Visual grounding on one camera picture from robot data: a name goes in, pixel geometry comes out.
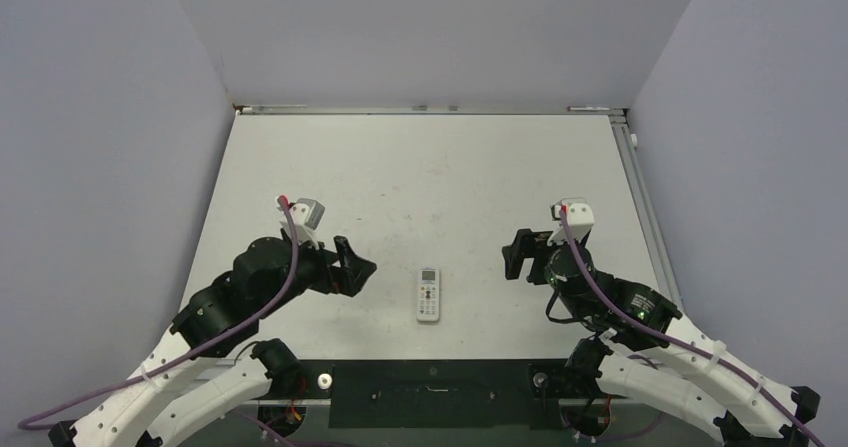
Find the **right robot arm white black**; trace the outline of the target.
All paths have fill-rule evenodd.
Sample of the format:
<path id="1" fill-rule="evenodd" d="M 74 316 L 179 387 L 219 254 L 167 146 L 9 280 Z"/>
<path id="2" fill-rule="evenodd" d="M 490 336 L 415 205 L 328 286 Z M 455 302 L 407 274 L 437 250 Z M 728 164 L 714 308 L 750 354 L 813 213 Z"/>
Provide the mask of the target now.
<path id="1" fill-rule="evenodd" d="M 598 270 L 583 240 L 520 229 L 501 250 L 505 277 L 533 262 L 569 324 L 590 332 L 569 356 L 567 386 L 591 399 L 627 397 L 676 417 L 723 446 L 821 445 L 808 424 L 821 397 L 775 383 L 731 355 L 653 288 Z"/>

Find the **beige remote control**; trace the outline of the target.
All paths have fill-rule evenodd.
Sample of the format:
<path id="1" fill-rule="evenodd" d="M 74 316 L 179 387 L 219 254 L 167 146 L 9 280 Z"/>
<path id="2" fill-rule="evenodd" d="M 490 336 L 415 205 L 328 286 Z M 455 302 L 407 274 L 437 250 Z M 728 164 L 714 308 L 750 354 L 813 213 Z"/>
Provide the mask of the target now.
<path id="1" fill-rule="evenodd" d="M 440 270 L 423 268 L 418 273 L 416 289 L 416 321 L 437 323 L 441 317 Z"/>

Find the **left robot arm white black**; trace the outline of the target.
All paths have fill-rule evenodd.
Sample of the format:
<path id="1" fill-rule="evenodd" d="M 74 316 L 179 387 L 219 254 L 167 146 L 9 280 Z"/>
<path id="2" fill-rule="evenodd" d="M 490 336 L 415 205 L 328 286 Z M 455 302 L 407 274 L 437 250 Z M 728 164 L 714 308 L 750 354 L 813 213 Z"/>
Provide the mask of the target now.
<path id="1" fill-rule="evenodd" d="M 89 414 L 56 423 L 54 446 L 177 446 L 240 403 L 289 395 L 300 362 L 278 339 L 253 344 L 248 359 L 191 389 L 202 373 L 259 331 L 259 323 L 307 290 L 356 296 L 376 272 L 348 239 L 335 247 L 289 236 L 254 240 L 172 320 L 132 376 Z"/>

